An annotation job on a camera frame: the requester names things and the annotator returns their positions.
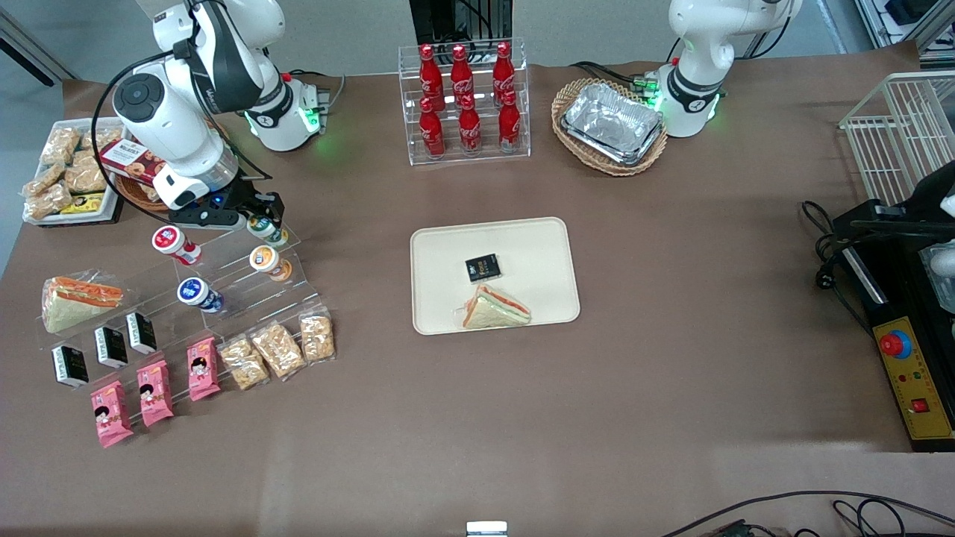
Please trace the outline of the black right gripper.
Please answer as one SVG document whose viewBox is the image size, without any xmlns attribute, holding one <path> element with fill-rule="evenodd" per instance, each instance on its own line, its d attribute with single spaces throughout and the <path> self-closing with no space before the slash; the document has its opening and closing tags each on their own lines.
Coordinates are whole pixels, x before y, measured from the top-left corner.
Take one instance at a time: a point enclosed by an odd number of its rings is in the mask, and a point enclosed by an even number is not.
<svg viewBox="0 0 955 537">
<path fill-rule="evenodd" d="M 225 188 L 209 194 L 209 214 L 215 217 L 226 217 L 232 214 L 249 216 L 246 219 L 247 228 L 259 228 L 260 219 L 265 216 L 273 224 L 283 224 L 284 202 L 277 192 L 260 194 L 252 181 L 236 179 Z"/>
</svg>

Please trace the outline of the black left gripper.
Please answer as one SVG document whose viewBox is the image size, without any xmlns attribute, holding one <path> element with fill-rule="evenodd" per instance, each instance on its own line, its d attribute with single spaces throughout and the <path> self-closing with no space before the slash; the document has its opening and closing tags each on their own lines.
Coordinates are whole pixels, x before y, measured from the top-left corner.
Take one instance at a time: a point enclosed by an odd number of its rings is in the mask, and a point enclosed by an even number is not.
<svg viewBox="0 0 955 537">
<path fill-rule="evenodd" d="M 928 174 L 907 199 L 907 221 L 942 240 L 954 238 L 953 219 L 954 160 Z M 851 228 L 859 240 L 903 235 L 907 223 L 884 220 L 852 220 Z"/>
</svg>

